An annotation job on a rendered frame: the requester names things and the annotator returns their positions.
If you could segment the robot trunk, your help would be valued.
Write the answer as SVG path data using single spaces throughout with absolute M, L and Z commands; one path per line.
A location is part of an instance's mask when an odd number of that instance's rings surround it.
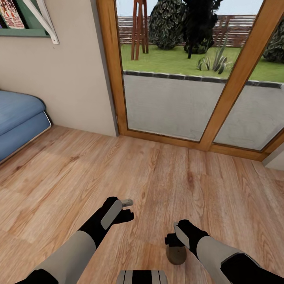
M 120 270 L 116 284 L 168 284 L 164 270 Z

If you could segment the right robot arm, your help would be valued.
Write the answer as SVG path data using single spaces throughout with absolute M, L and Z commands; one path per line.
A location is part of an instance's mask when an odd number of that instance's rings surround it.
M 244 251 L 226 245 L 195 227 L 189 220 L 174 222 L 175 233 L 165 237 L 170 247 L 187 247 L 216 284 L 284 284 Z

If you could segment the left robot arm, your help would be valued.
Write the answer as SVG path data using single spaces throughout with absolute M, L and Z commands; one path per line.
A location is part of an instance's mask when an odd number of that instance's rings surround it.
M 108 198 L 57 251 L 16 284 L 77 284 L 112 224 L 130 222 L 134 213 L 130 198 Z

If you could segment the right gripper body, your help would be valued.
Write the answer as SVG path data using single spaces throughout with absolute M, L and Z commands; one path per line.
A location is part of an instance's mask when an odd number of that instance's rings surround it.
M 184 244 L 182 244 L 177 236 L 176 236 L 176 233 L 171 233 L 171 234 L 168 234 L 167 235 L 168 237 L 168 245 L 170 247 L 184 247 Z

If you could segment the pillar candle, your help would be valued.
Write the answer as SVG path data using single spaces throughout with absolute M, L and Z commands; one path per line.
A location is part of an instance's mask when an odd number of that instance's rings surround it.
M 186 261 L 187 251 L 184 247 L 170 247 L 166 248 L 166 255 L 171 264 L 181 265 Z

